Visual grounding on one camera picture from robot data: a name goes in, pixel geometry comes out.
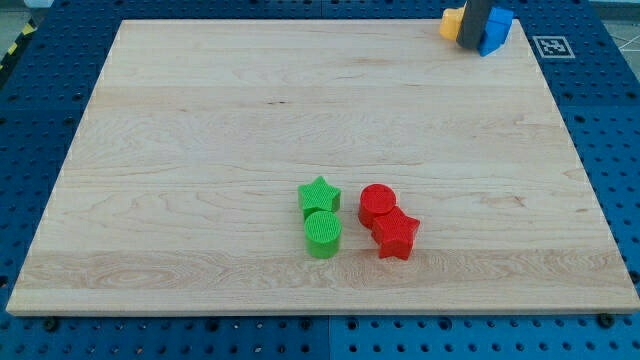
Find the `dark grey cylindrical arm tip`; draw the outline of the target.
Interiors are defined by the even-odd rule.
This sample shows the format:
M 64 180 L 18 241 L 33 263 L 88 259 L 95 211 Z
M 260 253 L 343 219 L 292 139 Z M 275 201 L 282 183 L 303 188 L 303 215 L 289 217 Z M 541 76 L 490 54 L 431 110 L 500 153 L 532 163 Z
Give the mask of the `dark grey cylindrical arm tip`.
M 489 19 L 494 0 L 467 0 L 456 38 L 457 44 L 467 50 L 479 45 L 486 23 Z

